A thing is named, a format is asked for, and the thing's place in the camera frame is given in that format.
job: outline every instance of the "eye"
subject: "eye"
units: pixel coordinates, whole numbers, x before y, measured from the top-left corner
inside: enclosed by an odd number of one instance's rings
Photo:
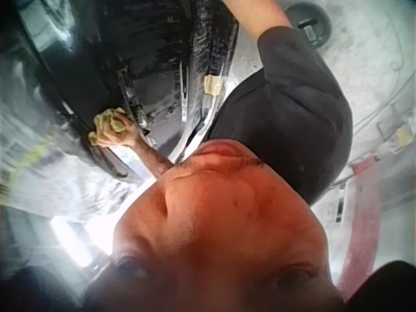
[[[300,270],[290,271],[267,281],[266,287],[268,290],[288,292],[304,286],[309,279],[307,272]]]
[[[134,278],[142,281],[149,281],[151,274],[144,265],[135,258],[126,257],[117,264],[117,269],[127,278]]]

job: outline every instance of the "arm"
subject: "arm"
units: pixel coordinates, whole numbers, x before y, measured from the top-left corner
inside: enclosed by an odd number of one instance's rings
[[[102,133],[97,134],[97,143],[102,148],[111,146],[127,146],[131,148],[154,177],[159,178],[173,167],[173,164],[158,151],[148,145],[140,135],[140,131],[124,114],[115,112],[115,117],[125,125],[123,133],[111,131],[109,123],[104,125]]]
[[[224,0],[240,24],[258,40],[273,27],[292,27],[277,0]]]

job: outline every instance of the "skin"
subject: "skin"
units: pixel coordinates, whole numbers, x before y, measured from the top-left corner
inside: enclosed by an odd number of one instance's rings
[[[226,4],[254,38],[289,26],[271,0]],[[113,262],[88,297],[106,311],[324,311],[337,297],[322,226],[306,202],[248,148],[209,141],[184,163],[127,131],[98,134],[132,148],[157,182],[119,221]]]

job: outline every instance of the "bright light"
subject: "bright light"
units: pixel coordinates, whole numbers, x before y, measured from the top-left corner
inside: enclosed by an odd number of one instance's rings
[[[121,204],[120,209],[109,216],[97,216],[91,219],[84,227],[90,235],[91,241],[107,255],[112,254],[112,234],[119,219],[124,215],[132,203],[154,184],[156,179],[147,179],[132,195]]]
[[[92,257],[77,238],[70,225],[60,216],[52,219],[52,228],[60,243],[72,259],[82,268],[87,267],[92,262]]]

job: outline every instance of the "black t-shirt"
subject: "black t-shirt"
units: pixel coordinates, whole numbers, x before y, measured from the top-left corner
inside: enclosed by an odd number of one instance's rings
[[[348,160],[351,110],[301,34],[276,27],[258,46],[264,68],[230,94],[204,141],[229,138],[244,144],[311,205]]]

